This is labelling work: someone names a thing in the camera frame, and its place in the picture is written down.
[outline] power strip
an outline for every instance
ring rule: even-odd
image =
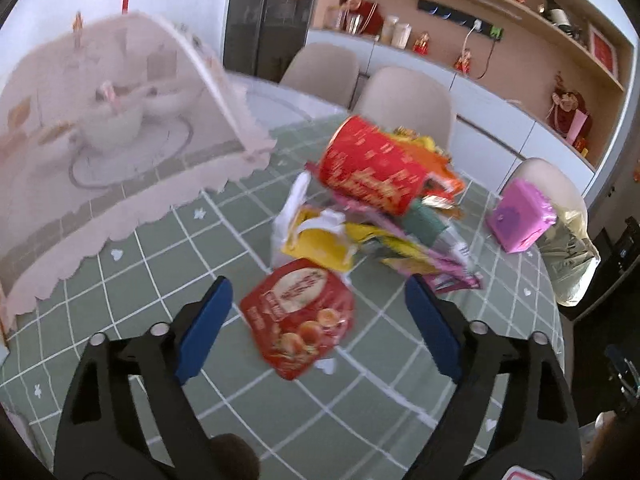
[[[504,35],[504,29],[501,27],[496,27],[489,22],[483,22],[471,14],[443,6],[436,2],[418,0],[418,10],[423,10],[431,16],[437,16],[443,20],[455,22],[461,27],[468,28],[469,30],[482,34],[494,41],[500,41]]]

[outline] pink box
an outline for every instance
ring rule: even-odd
[[[530,182],[516,178],[504,189],[486,224],[505,252],[519,253],[529,249],[556,219],[549,199]]]

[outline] bowl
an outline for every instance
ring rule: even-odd
[[[79,121],[82,139],[101,153],[112,152],[132,143],[140,134],[144,106],[142,102],[114,113],[111,105],[98,105]]]
[[[144,99],[145,117],[167,120],[189,110],[202,94],[204,85],[173,79],[154,84],[152,91],[154,89],[155,93]]]

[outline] dining table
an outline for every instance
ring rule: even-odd
[[[143,224],[86,258],[37,309],[18,317],[0,368],[0,400],[28,423],[53,466],[66,393],[88,339],[141,335],[199,300],[217,276],[234,288],[231,309],[186,397],[210,436],[234,433],[260,457],[263,480],[399,480],[428,441],[455,390],[441,375],[404,304],[404,278],[360,254],[350,272],[354,324],[328,355],[286,381],[261,358],[238,304],[271,271],[271,223],[308,160],[318,160],[348,111],[267,81],[230,74],[276,148],[268,167],[221,192]],[[499,197],[463,176],[464,213],[454,221],[482,288],[443,295],[468,320],[527,338],[547,334],[561,366],[564,341],[548,273],[534,244],[507,254],[485,225]],[[308,201],[328,191],[313,182]],[[469,461],[485,455],[502,409],[507,375],[495,381]],[[130,387],[148,448],[171,459],[139,377]]]

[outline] pink mesh food cover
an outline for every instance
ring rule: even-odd
[[[0,316],[35,308],[108,239],[274,147],[218,60],[144,14],[86,25],[21,60],[0,94]]]

